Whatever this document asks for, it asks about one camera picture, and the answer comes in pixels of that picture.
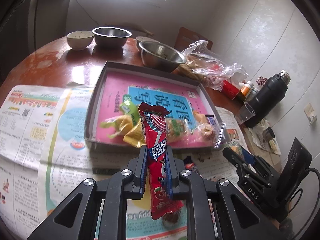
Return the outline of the wall power socket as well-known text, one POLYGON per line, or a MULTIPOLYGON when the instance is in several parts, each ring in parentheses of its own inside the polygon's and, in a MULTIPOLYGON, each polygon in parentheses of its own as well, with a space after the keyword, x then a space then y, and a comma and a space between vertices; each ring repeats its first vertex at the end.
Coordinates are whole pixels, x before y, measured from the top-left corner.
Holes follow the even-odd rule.
POLYGON ((308 103, 304 107, 304 113, 306 114, 310 124, 313 124, 317 120, 317 114, 311 103, 308 103))

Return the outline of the green yellow snack packet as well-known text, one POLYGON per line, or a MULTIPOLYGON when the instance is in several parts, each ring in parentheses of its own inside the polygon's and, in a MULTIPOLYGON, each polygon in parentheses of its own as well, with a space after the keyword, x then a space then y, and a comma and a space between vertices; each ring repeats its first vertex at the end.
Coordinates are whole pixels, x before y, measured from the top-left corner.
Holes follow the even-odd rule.
POLYGON ((114 133, 108 134, 107 137, 113 139, 117 136, 125 136, 136 124, 138 124, 140 117, 137 106, 129 99, 122 102, 119 106, 122 115, 105 119, 99 124, 100 128, 113 128, 114 133))

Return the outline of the clear pastry snack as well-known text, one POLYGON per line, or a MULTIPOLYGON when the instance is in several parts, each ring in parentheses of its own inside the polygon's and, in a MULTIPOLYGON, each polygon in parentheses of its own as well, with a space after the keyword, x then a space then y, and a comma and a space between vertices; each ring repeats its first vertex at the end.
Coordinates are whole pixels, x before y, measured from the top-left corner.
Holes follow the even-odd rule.
POLYGON ((166 135, 168 142, 186 141, 190 134, 187 119, 166 118, 166 135))

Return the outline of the steel bowl far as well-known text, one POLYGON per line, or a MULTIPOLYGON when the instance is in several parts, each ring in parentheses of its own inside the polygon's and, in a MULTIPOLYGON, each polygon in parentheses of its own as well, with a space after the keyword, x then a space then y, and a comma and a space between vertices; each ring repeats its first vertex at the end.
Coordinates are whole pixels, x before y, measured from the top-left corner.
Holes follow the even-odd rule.
POLYGON ((108 49, 122 48, 132 33, 117 27, 97 27, 92 30, 97 46, 108 49))

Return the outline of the red tissue pack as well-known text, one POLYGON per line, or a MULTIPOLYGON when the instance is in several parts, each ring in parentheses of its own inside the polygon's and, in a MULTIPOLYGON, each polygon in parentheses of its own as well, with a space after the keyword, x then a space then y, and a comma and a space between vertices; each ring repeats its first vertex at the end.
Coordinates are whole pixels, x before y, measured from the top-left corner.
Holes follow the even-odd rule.
POLYGON ((221 93, 227 96, 230 100, 234 100, 239 94, 240 90, 228 81, 223 81, 223 87, 221 93))

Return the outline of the yellow snack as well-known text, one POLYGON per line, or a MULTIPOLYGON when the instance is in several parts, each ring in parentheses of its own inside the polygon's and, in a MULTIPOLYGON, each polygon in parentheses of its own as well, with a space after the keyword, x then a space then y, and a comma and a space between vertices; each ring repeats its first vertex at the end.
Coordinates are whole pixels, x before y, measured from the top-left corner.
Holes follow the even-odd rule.
POLYGON ((136 148, 141 148, 142 145, 146 144, 141 121, 124 135, 123 141, 136 148))

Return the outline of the dark wrapped candy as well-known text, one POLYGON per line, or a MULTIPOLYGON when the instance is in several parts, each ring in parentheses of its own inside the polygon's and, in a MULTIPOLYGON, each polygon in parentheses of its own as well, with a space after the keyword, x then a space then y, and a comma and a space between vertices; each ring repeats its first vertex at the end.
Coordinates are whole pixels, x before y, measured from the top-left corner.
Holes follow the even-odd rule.
POLYGON ((177 210, 176 212, 166 213, 162 217, 162 224, 165 229, 170 230, 174 226, 177 225, 181 214, 181 209, 177 210))

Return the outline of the red candy packet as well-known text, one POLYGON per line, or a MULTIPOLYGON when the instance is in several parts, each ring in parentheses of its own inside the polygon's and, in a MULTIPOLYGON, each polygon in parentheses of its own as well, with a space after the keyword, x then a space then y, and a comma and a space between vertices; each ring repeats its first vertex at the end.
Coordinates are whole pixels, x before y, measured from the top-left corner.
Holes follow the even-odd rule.
POLYGON ((145 102, 138 107, 146 146, 148 149, 148 172, 151 198, 151 217, 157 220, 166 213, 176 212, 183 207, 180 200, 171 200, 167 194, 165 179, 165 152, 167 135, 166 108, 145 102))

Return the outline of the clear plastic bag with bread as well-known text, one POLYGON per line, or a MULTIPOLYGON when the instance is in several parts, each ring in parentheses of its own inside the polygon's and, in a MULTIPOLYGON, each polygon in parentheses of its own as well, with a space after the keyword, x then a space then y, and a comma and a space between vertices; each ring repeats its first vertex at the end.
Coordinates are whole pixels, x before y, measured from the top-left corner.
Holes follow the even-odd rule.
POLYGON ((177 69, 184 76, 200 82, 204 87, 221 91, 225 81, 238 84, 248 77, 244 67, 235 62, 226 64, 207 48, 208 41, 198 40, 182 51, 186 63, 177 69))

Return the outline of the clear cookie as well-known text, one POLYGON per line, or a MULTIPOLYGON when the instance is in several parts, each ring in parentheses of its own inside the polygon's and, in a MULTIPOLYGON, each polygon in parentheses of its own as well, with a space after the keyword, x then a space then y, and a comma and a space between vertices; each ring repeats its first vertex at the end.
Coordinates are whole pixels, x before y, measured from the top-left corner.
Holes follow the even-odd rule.
POLYGON ((224 137, 225 127, 226 124, 224 122, 215 125, 209 123, 200 124, 198 126, 200 138, 213 149, 218 149, 224 137))

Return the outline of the small steel cup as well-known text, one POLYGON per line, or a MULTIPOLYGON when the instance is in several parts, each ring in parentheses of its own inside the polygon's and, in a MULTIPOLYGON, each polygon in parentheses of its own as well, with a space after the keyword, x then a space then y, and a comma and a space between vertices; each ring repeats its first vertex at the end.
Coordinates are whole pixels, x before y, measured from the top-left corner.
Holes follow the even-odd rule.
POLYGON ((271 141, 272 139, 275 138, 274 131, 270 126, 268 126, 264 131, 263 131, 263 139, 267 142, 271 141))

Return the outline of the Snickers chocolate bar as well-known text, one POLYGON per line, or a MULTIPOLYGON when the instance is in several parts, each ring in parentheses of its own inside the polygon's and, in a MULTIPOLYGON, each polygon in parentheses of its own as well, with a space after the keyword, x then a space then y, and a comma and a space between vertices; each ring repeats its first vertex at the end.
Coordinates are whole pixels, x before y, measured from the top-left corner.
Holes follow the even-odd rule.
POLYGON ((215 115, 206 114, 205 117, 206 117, 208 124, 210 124, 211 126, 216 126, 215 115))

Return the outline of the wooden chair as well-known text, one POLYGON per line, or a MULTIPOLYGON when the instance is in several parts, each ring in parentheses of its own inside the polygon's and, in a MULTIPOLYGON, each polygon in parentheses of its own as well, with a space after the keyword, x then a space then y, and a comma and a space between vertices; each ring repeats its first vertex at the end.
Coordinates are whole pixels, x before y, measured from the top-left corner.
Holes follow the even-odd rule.
POLYGON ((174 48, 178 51, 183 51, 188 48, 190 44, 198 40, 206 40, 208 42, 207 48, 211 50, 213 46, 213 42, 211 40, 185 27, 181 27, 178 31, 174 48))

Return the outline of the steel bowl near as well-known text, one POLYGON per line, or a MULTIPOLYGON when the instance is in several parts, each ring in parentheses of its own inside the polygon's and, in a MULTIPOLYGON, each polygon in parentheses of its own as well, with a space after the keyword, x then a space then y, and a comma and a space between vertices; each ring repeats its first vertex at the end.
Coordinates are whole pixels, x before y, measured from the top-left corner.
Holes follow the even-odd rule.
POLYGON ((178 50, 156 41, 139 43, 142 63, 145 67, 171 73, 187 59, 178 50))

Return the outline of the orange medicine bottle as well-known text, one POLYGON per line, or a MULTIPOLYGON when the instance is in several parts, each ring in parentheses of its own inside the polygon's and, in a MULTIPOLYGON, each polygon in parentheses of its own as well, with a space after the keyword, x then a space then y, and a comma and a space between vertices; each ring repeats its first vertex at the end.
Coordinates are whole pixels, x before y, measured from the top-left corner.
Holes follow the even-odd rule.
POLYGON ((240 94, 239 94, 239 97, 242 101, 245 101, 248 98, 253 87, 254 87, 254 84, 251 81, 247 81, 246 83, 244 83, 244 85, 240 89, 240 94))

